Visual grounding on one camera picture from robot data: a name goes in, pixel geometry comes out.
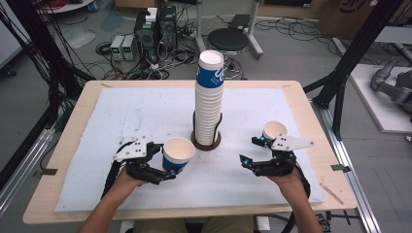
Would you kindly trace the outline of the person's left hand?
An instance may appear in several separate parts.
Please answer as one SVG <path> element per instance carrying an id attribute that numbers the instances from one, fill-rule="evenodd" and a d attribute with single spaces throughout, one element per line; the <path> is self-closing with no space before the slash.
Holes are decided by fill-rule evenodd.
<path id="1" fill-rule="evenodd" d="M 135 180 L 130 177 L 126 172 L 126 168 L 123 167 L 120 170 L 120 173 L 117 176 L 113 186 L 110 188 L 110 193 L 117 196 L 128 196 L 136 187 L 143 184 L 145 184 L 144 181 Z"/>

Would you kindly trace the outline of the dark flat device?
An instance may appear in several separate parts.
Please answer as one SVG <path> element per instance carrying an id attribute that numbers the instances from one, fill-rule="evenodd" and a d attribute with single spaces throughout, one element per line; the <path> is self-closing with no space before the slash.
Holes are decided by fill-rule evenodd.
<path id="1" fill-rule="evenodd" d="M 249 21 L 249 15 L 235 15 L 229 23 L 228 27 L 232 29 L 243 30 L 248 25 Z"/>

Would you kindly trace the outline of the blue printed paper cup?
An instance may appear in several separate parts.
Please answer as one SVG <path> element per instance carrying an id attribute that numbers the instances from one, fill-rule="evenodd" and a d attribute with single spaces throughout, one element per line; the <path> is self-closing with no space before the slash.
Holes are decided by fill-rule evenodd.
<path id="1" fill-rule="evenodd" d="M 263 126 L 262 138 L 274 140 L 280 135 L 287 134 L 287 127 L 276 120 L 267 121 Z"/>
<path id="2" fill-rule="evenodd" d="M 180 173 L 195 153 L 193 143 L 182 137 L 167 140 L 163 147 L 162 167 L 165 171 Z"/>

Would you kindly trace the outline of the person's legs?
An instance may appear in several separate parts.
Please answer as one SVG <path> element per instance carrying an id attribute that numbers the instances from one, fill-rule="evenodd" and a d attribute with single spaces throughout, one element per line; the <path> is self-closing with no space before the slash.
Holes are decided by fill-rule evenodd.
<path id="1" fill-rule="evenodd" d="M 252 216 L 217 216 L 207 218 L 200 233 L 254 233 Z M 137 220 L 133 233 L 189 233 L 183 218 Z"/>

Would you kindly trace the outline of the black round stool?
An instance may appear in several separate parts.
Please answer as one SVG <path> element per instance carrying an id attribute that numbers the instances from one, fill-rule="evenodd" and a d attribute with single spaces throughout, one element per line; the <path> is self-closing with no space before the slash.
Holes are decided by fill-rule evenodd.
<path id="1" fill-rule="evenodd" d="M 241 70 L 241 64 L 233 55 L 242 53 L 248 46 L 247 36 L 238 29 L 220 28 L 212 31 L 207 36 L 207 45 L 211 50 L 217 50 L 224 58 L 224 78 L 226 80 L 246 78 Z"/>

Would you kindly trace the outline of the thin wooden stick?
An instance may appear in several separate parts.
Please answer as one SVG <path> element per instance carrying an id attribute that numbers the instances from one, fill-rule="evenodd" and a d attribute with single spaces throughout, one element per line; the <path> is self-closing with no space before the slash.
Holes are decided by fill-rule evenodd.
<path id="1" fill-rule="evenodd" d="M 344 205 L 344 201 L 337 196 L 331 189 L 329 189 L 326 185 L 323 183 L 320 183 L 320 186 L 331 196 L 333 197 L 340 205 Z"/>

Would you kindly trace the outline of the white metal stand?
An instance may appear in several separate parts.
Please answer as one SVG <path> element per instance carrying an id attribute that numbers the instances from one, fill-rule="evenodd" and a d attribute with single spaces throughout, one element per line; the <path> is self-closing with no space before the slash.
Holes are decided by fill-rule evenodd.
<path id="1" fill-rule="evenodd" d="M 196 1 L 196 30 L 194 31 L 194 39 L 197 45 L 197 48 L 200 52 L 203 52 L 206 50 L 206 46 L 204 44 L 204 41 L 202 39 L 202 3 L 203 0 L 195 0 Z M 244 33 L 248 37 L 249 43 L 251 44 L 251 47 L 253 51 L 255 52 L 257 59 L 260 59 L 263 55 L 264 52 L 262 48 L 260 47 L 257 39 L 254 36 L 254 31 L 255 31 L 255 24 L 256 24 L 256 19 L 258 15 L 258 7 L 259 7 L 259 2 L 260 0 L 253 0 L 253 5 L 251 9 L 251 19 L 250 19 L 250 24 L 248 28 L 244 29 Z"/>

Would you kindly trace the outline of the grey power supply box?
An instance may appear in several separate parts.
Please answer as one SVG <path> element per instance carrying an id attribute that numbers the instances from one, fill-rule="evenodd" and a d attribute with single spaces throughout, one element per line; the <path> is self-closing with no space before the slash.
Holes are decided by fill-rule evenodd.
<path id="1" fill-rule="evenodd" d="M 133 35 L 126 35 L 122 42 L 122 52 L 125 60 L 133 60 L 136 54 L 136 43 Z"/>
<path id="2" fill-rule="evenodd" d="M 124 40 L 123 36 L 116 36 L 112 44 L 110 45 L 112 57 L 114 60 L 124 60 L 122 52 L 122 42 Z"/>

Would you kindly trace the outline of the brown cardboard box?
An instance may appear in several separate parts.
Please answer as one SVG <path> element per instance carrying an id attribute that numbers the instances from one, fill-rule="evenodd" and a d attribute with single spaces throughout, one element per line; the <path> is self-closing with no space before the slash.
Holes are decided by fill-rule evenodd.
<path id="1" fill-rule="evenodd" d="M 361 32 L 368 32 L 365 23 L 379 0 L 328 0 L 322 10 L 318 29 L 327 37 L 353 40 Z"/>

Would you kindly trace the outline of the white round table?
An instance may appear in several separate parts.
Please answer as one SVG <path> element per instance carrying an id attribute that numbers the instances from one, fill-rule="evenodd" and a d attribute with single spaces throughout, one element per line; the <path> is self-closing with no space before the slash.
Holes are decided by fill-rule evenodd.
<path id="1" fill-rule="evenodd" d="M 40 14 L 60 14 L 67 13 L 81 8 L 96 12 L 100 4 L 96 0 L 80 0 L 80 3 L 71 3 L 69 0 L 43 0 L 36 6 Z"/>

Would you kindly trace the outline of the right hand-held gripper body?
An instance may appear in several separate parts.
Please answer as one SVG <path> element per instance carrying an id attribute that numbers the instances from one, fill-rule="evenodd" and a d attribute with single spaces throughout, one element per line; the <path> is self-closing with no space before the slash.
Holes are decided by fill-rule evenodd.
<path id="1" fill-rule="evenodd" d="M 286 134 L 280 135 L 272 141 L 273 145 L 270 148 L 272 158 L 268 161 L 255 162 L 256 169 L 253 173 L 256 176 L 283 177 L 290 174 L 297 165 L 294 151 L 314 146 L 312 141 Z"/>

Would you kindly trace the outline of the stack of white paper cups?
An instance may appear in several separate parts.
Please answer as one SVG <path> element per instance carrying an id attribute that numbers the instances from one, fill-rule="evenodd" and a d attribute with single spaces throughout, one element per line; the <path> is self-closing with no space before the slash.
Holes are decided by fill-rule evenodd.
<path id="1" fill-rule="evenodd" d="M 210 146 L 217 140 L 223 101 L 223 55 L 216 50 L 200 53 L 195 82 L 194 135 L 198 144 Z"/>

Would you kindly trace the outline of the white foam mat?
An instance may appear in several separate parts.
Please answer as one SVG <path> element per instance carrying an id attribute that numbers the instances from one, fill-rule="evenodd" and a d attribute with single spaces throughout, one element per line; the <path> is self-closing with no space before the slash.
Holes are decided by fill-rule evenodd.
<path id="1" fill-rule="evenodd" d="M 144 137 L 163 143 L 192 132 L 194 89 L 103 89 L 71 160 L 55 206 L 59 212 L 90 211 L 99 202 L 118 148 Z M 177 210 L 214 207 L 283 205 L 279 188 L 242 167 L 239 157 L 270 159 L 256 146 L 270 120 L 283 123 L 290 136 L 299 132 L 281 88 L 225 88 L 222 140 L 211 151 L 197 151 L 176 179 L 138 187 L 122 204 L 125 210 Z"/>

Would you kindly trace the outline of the brown round cup holder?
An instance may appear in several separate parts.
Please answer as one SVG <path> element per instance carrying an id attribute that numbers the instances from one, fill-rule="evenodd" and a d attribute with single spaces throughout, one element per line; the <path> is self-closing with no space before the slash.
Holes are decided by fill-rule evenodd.
<path id="1" fill-rule="evenodd" d="M 200 143 L 197 142 L 196 140 L 196 126 L 195 126 L 195 114 L 196 112 L 192 113 L 192 132 L 190 134 L 190 140 L 193 143 L 193 145 L 202 151 L 210 151 L 210 150 L 214 150 L 216 149 L 222 140 L 222 135 L 221 132 L 219 131 L 219 127 L 221 125 L 221 122 L 223 120 L 223 114 L 220 114 L 220 119 L 218 120 L 217 124 L 214 127 L 214 134 L 213 134 L 213 138 L 214 138 L 214 142 L 211 145 L 202 145 Z"/>

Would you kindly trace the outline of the black computer tower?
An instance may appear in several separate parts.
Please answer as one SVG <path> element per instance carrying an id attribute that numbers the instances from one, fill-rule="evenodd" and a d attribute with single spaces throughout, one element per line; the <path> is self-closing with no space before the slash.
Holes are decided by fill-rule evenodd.
<path id="1" fill-rule="evenodd" d="M 147 20 L 148 16 L 149 12 L 147 10 L 143 10 L 138 14 L 134 34 L 139 48 L 146 54 L 149 61 L 157 63 L 158 26 L 155 21 Z"/>
<path id="2" fill-rule="evenodd" d="M 162 44 L 169 50 L 176 49 L 177 30 L 176 30 L 176 7 L 164 6 L 159 10 L 158 23 Z"/>

